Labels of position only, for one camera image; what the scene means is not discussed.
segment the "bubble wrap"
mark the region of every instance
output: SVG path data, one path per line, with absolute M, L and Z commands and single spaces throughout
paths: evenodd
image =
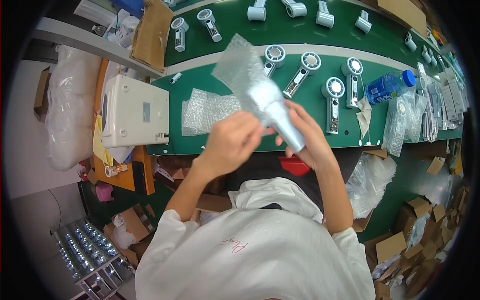
M 274 127 L 294 153 L 305 147 L 303 135 L 290 121 L 288 108 L 278 86 L 263 71 L 255 47 L 235 34 L 223 52 L 212 75 L 223 82 L 265 127 Z
M 397 157 L 400 157 L 403 139 L 405 138 L 405 128 L 407 126 L 406 114 L 407 105 L 404 95 L 390 100 L 388 103 L 382 149 Z
M 405 139 L 410 139 L 414 143 L 418 143 L 421 133 L 422 116 L 427 107 L 428 98 L 420 96 L 416 93 L 408 93 L 406 95 L 407 102 L 407 124 L 405 130 Z
M 220 96 L 194 88 L 190 99 L 182 102 L 182 135 L 209 133 L 215 122 L 240 110 L 240 103 L 233 95 Z
M 384 196 L 387 184 L 392 182 L 396 163 L 391 157 L 362 154 L 346 183 L 353 218 L 365 218 Z

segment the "paper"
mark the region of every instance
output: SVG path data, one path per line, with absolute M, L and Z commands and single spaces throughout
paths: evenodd
M 367 100 L 367 97 L 359 101 L 360 112 L 357 112 L 357 119 L 359 121 L 361 138 L 363 139 L 368 132 L 370 127 L 370 119 L 372 118 L 372 106 Z

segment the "label sticker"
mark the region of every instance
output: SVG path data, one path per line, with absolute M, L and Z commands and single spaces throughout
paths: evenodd
M 143 122 L 150 123 L 150 103 L 144 102 Z

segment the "green work surface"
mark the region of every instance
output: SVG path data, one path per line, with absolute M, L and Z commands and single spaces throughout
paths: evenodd
M 320 56 L 322 66 L 312 76 L 305 79 L 301 87 L 293 96 L 293 101 L 300 103 L 307 112 L 325 129 L 326 126 L 326 99 L 321 93 L 321 86 L 332 76 L 345 81 L 345 77 L 340 71 L 340 66 L 345 63 L 346 58 L 336 56 Z M 389 71 L 395 69 L 369 62 L 362 61 L 363 64 L 363 82 L 365 84 L 379 78 Z M 168 154 L 199 154 L 202 146 L 205 145 L 207 134 L 197 136 L 181 135 L 181 103 L 190 99 L 193 88 L 205 90 L 207 92 L 219 95 L 230 95 L 231 91 L 219 80 L 215 79 L 210 73 L 214 64 L 191 69 L 182 72 L 182 77 L 175 83 L 170 84 L 171 76 L 167 76 L 152 82 L 152 85 L 160 87 L 170 92 L 169 102 L 169 145 L 157 144 L 148 145 L 147 153 L 149 155 L 168 155 Z M 283 90 L 295 72 L 300 66 L 300 55 L 287 55 L 285 64 L 280 69 L 275 70 L 272 79 Z M 363 97 L 363 91 L 360 92 L 360 98 Z M 354 147 L 359 145 L 360 128 L 356 113 L 358 109 L 349 109 L 346 106 L 346 95 L 340 98 L 339 106 L 339 130 L 338 134 L 325 133 L 326 139 L 332 148 Z M 388 103 L 381 103 L 372 106 L 372 120 L 370 122 L 370 141 L 377 144 L 382 143 L 385 127 L 386 113 Z M 461 131 L 447 130 L 440 131 L 437 139 L 450 139 L 460 137 Z M 274 136 L 266 136 L 256 151 L 278 151 L 285 149 L 285 145 L 275 146 Z M 363 139 L 365 145 L 368 137 Z
M 175 33 L 170 32 L 165 54 L 165 66 L 190 60 L 203 55 L 223 51 L 235 33 L 238 33 L 254 46 L 270 44 L 316 44 L 352 48 L 390 57 L 411 67 L 417 68 L 417 62 L 424 63 L 421 48 L 430 46 L 415 33 L 413 41 L 417 50 L 411 52 L 404 43 L 408 29 L 386 16 L 343 0 L 328 2 L 328 9 L 335 16 L 332 29 L 317 25 L 315 22 L 318 1 L 304 0 L 308 13 L 304 17 L 290 18 L 285 6 L 278 1 L 267 1 L 267 19 L 265 22 L 249 21 L 247 8 L 253 0 L 229 0 L 205 5 L 178 15 L 189 24 L 185 33 L 185 51 L 175 50 Z M 222 40 L 213 42 L 207 29 L 197 20 L 197 13 L 205 8 L 212 10 L 216 26 Z M 368 11 L 372 29 L 368 34 L 355 27 L 361 10 Z M 426 73 L 434 76 L 437 67 L 425 66 Z

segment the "white plastic bag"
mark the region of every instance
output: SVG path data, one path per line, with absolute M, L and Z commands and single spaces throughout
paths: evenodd
M 48 86 L 49 160 L 67 171 L 93 154 L 92 125 L 101 58 L 69 46 L 57 46 L 58 64 Z

